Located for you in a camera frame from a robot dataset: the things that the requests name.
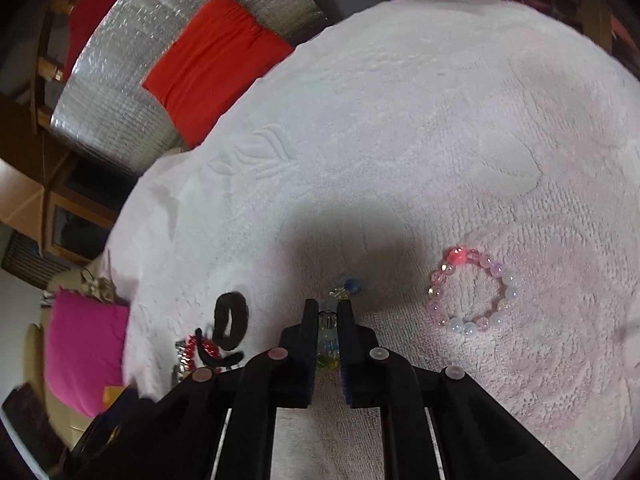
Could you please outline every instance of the white fabric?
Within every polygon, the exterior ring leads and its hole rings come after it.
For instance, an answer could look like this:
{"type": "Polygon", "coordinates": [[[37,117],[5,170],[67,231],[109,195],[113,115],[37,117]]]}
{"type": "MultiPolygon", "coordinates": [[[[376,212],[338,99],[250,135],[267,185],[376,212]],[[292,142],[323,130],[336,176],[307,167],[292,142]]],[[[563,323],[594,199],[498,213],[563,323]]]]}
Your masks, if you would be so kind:
{"type": "MultiPolygon", "coordinates": [[[[247,296],[251,357],[357,274],[384,346],[461,365],[580,478],[612,478],[640,434],[639,105],[617,61],[519,4],[396,0],[339,23],[134,190],[109,242],[127,377],[165,394],[174,342],[223,292],[247,296]],[[520,275],[501,332],[464,340],[425,314],[460,242],[520,275]]],[[[496,293],[465,267],[446,305],[475,319],[496,293]]],[[[383,477],[376,414],[345,408],[336,376],[280,422],[273,478],[383,477]]]]}

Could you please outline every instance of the magenta pillow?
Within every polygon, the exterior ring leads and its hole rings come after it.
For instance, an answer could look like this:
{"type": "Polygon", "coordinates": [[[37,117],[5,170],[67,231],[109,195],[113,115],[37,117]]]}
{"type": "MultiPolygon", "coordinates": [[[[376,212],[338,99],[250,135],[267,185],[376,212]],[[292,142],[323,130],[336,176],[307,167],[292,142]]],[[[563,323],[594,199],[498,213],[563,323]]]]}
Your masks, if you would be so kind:
{"type": "Polygon", "coordinates": [[[94,417],[105,386],[122,386],[129,307],[103,304],[60,288],[47,330],[44,377],[64,404],[94,417]]]}

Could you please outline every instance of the beaded bracelet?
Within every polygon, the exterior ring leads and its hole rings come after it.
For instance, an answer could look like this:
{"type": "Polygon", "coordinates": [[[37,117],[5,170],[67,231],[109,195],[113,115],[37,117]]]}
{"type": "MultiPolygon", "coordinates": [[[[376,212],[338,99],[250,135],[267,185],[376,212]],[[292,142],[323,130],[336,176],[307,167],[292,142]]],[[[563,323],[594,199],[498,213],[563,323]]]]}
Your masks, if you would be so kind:
{"type": "Polygon", "coordinates": [[[431,320],[437,326],[444,326],[448,332],[461,333],[464,337],[474,337],[476,332],[485,332],[489,327],[499,329],[504,325],[505,314],[511,309],[513,300],[518,295],[516,285],[514,273],[510,269],[505,269],[502,262],[494,260],[490,254],[480,253],[477,249],[458,246],[449,251],[446,261],[442,262],[440,268],[431,274],[431,286],[427,292],[429,299],[424,306],[431,320]],[[479,265],[494,278],[502,280],[502,284],[505,286],[502,290],[502,297],[497,303],[496,312],[488,318],[482,316],[476,319],[476,322],[464,322],[460,317],[449,319],[446,310],[440,304],[444,294],[442,286],[447,278],[456,272],[456,267],[464,264],[479,265]]]}

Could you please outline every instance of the plush blanket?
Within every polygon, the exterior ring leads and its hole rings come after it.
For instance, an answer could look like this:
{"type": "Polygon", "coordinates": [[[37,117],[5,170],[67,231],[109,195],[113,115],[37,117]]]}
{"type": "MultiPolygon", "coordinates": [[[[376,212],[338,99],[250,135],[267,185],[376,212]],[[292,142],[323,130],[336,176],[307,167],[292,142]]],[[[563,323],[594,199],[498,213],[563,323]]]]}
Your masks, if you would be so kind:
{"type": "MultiPolygon", "coordinates": [[[[582,479],[640,434],[640,84],[587,38],[499,0],[396,0],[299,46],[194,152],[140,180],[108,244],[132,301],[125,372],[161,397],[174,342],[239,290],[249,358],[342,274],[358,320],[413,364],[457,364],[582,479]],[[465,340],[426,315],[430,269],[472,244],[519,275],[508,323],[465,340]]],[[[450,316],[491,308],[463,268],[450,316]]],[[[383,477],[375,412],[320,374],[281,410],[273,478],[383,477]]]]}

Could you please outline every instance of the blue bead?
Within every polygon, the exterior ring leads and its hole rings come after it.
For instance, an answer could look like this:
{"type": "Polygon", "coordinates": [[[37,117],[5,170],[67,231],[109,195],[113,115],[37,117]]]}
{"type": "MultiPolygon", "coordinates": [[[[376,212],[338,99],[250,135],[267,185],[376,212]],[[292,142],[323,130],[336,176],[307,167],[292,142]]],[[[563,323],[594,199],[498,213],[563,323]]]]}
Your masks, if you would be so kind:
{"type": "Polygon", "coordinates": [[[356,278],[349,278],[344,282],[344,288],[350,294],[358,294],[362,290],[362,282],[356,278]]]}

